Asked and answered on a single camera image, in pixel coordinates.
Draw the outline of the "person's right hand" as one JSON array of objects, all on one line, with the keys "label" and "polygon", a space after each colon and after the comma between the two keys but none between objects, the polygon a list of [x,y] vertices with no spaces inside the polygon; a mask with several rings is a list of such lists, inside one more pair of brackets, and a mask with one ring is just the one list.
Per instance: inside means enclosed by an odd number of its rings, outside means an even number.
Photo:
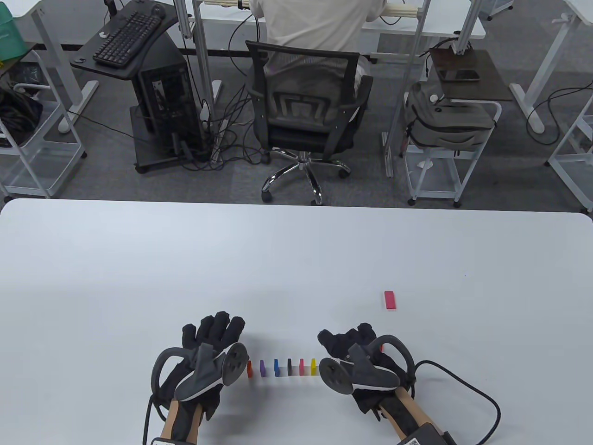
[{"label": "person's right hand", "polygon": [[408,391],[416,383],[416,364],[406,345],[393,335],[377,336],[368,323],[345,333],[324,329],[317,338],[329,353],[320,361],[322,381],[352,395],[364,414],[372,411],[378,417],[381,403],[393,398],[396,389]]}]

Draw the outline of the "person's left hand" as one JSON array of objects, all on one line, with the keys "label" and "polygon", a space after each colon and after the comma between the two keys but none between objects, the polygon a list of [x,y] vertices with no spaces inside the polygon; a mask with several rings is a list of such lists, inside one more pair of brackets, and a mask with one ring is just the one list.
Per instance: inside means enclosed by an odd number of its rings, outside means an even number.
[{"label": "person's left hand", "polygon": [[220,404],[221,390],[233,384],[246,368],[248,354],[239,342],[245,321],[225,311],[203,318],[198,327],[182,329],[182,347],[157,358],[151,375],[153,403],[170,410],[174,401],[185,417],[201,408],[210,419]]}]

